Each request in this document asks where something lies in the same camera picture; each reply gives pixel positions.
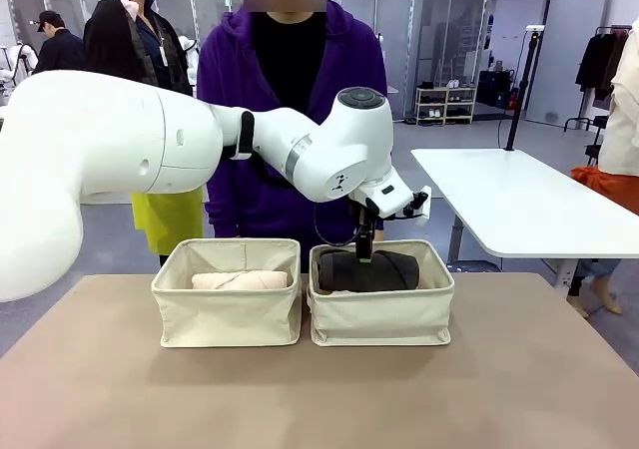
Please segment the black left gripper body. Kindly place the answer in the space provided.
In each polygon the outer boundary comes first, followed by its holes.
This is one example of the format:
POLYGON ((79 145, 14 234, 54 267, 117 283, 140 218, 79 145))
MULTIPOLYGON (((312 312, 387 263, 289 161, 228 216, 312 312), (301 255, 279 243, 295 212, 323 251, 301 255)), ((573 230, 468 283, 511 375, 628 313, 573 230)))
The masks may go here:
POLYGON ((359 204, 352 204, 351 208, 356 219, 352 241, 364 239, 374 241, 377 238, 379 216, 359 204))

